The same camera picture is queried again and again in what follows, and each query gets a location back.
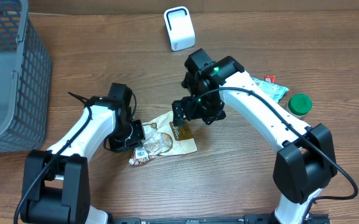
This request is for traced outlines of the beige snack pouch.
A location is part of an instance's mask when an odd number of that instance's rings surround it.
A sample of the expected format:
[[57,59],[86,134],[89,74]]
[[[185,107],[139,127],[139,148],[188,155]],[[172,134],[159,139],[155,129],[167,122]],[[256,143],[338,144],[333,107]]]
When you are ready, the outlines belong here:
[[197,151],[189,125],[174,126],[173,118],[173,112],[169,111],[142,125],[145,140],[134,149],[130,165],[141,166],[161,156],[179,156]]

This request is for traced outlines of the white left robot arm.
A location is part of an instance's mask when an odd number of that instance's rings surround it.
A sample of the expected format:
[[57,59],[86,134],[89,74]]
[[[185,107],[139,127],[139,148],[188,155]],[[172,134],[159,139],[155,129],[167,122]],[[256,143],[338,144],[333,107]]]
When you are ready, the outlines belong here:
[[90,202],[88,163],[99,146],[125,152],[145,139],[125,84],[112,83],[106,96],[84,98],[83,114],[64,137],[46,151],[32,150],[24,163],[22,196],[13,222],[113,223],[112,214]]

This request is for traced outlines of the green lid jar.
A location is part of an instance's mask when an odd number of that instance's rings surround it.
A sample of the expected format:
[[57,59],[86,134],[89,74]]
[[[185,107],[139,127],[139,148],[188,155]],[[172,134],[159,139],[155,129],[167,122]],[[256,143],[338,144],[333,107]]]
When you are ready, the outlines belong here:
[[296,116],[304,116],[312,109],[312,100],[305,94],[294,95],[287,103],[289,111]]

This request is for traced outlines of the teal wet wipes packet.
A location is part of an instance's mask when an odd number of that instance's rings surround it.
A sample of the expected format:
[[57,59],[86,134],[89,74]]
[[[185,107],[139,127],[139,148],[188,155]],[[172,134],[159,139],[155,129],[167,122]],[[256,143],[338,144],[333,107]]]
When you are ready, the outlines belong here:
[[252,77],[252,80],[257,86],[276,103],[279,103],[283,96],[289,91],[288,87],[266,82]]

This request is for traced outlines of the red candy bar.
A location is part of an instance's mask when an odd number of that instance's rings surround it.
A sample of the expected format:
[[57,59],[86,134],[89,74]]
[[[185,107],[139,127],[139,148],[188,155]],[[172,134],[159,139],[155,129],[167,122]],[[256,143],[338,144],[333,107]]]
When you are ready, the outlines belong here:
[[269,83],[275,83],[276,77],[274,75],[267,75],[264,77],[264,80]]

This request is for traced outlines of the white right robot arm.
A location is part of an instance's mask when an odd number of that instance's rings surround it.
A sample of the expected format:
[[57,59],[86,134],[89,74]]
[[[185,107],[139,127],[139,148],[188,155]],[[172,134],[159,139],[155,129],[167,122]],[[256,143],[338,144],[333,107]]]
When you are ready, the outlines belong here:
[[172,103],[173,125],[193,119],[206,124],[222,120],[228,105],[237,110],[265,138],[276,154],[274,182],[281,192],[279,205],[265,223],[329,223],[326,215],[309,213],[309,203],[337,174],[331,132],[309,126],[265,94],[233,57],[212,60],[203,49],[190,54],[181,85],[190,96]]

